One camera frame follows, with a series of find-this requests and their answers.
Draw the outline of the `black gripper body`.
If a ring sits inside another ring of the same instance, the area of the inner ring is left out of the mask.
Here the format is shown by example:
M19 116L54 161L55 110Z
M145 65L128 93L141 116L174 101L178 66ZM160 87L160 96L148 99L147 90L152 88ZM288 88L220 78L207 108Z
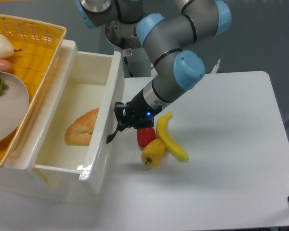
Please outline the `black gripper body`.
M150 106L141 90L130 102L130 123L129 127L133 127L134 123L140 119L151 119L162 111L162 104L158 104L156 108Z

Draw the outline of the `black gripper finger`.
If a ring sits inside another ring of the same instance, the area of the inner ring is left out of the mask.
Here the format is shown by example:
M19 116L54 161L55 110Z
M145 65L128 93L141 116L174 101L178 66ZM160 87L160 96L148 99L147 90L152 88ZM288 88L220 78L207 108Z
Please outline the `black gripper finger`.
M116 102L114 112L118 122L117 131L122 132L130 123L130 105Z
M153 126L154 126L154 118L140 119L136 121L133 125L135 129L152 128Z

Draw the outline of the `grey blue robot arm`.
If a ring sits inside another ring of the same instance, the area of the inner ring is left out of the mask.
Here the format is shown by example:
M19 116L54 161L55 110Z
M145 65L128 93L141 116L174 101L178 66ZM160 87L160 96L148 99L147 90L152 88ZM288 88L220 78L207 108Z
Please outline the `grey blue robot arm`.
M149 128L154 117L205 75L202 60L187 47L229 29L229 6L222 0L178 0L181 14L166 20L159 13L145 15L141 0L78 0L77 7L88 27L116 23L118 46L128 49L123 28L146 52L157 76L131 101L116 103L117 130Z

